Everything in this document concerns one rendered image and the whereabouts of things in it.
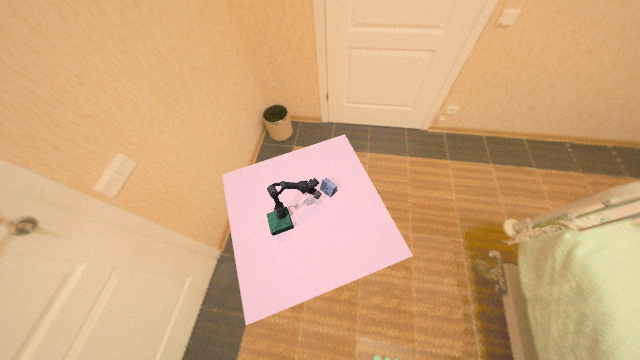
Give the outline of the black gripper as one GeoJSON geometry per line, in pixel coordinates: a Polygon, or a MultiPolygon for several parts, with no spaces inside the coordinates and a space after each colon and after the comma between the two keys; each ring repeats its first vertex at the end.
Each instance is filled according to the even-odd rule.
{"type": "Polygon", "coordinates": [[[322,193],[317,191],[317,189],[315,188],[312,188],[311,192],[309,192],[308,194],[313,195],[316,199],[319,199],[319,197],[322,195],[322,193]]]}

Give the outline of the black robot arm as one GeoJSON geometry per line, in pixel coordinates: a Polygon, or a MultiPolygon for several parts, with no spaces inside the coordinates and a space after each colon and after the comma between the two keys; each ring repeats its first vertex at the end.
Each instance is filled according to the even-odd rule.
{"type": "Polygon", "coordinates": [[[298,183],[281,181],[279,183],[273,183],[269,185],[267,188],[267,191],[269,192],[270,196],[273,198],[275,202],[274,211],[278,219],[281,220],[286,216],[285,206],[283,205],[282,202],[280,202],[278,198],[278,196],[283,192],[283,190],[297,189],[304,194],[305,192],[307,193],[311,192],[312,188],[314,189],[318,184],[319,184],[318,180],[314,178],[314,179],[310,179],[309,182],[307,180],[299,181],[298,183]],[[282,188],[279,191],[277,191],[275,186],[281,186],[282,188]]]}

